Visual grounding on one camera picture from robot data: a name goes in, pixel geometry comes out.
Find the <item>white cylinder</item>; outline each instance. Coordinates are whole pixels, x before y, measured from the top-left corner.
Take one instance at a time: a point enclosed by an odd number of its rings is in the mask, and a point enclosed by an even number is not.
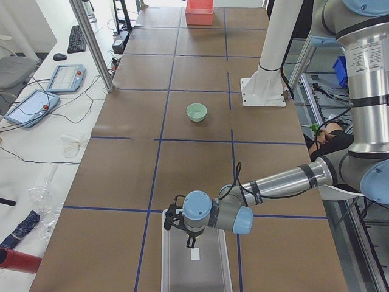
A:
[[[23,33],[20,31],[17,23],[13,20],[9,14],[7,8],[4,6],[2,1],[0,1],[0,21],[3,23],[5,28],[8,30],[9,34],[13,37],[18,47],[24,53],[27,58],[38,61],[39,58],[36,56],[36,53],[26,40]]]
[[[280,68],[303,0],[275,0],[261,54],[263,68]]]

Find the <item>person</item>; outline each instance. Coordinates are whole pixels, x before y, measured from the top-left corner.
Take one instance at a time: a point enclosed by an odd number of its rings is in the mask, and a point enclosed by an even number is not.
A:
[[[317,144],[306,135],[304,138],[312,162],[319,156],[347,149],[354,142],[354,136],[346,134],[337,123],[329,123],[324,130],[320,130]]]

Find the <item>red bottle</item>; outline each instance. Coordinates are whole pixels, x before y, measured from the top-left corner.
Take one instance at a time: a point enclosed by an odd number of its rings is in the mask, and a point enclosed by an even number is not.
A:
[[[0,268],[10,269],[34,274],[38,271],[42,259],[34,255],[14,251],[12,249],[0,248]]]

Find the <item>red container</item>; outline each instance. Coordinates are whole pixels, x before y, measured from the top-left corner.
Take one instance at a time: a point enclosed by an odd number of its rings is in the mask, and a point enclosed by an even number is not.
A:
[[[14,251],[12,249],[0,248],[0,268],[10,269],[34,274],[38,271],[42,259],[34,255]]]
[[[185,17],[188,25],[212,25],[213,0],[188,0]]]

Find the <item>blue box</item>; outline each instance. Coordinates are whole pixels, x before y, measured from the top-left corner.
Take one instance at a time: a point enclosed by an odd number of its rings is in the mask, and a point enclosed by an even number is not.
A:
[[[332,68],[335,70],[335,74],[338,79],[339,86],[343,88],[347,88],[348,80],[347,80],[346,57],[339,56],[335,64],[332,66]]]

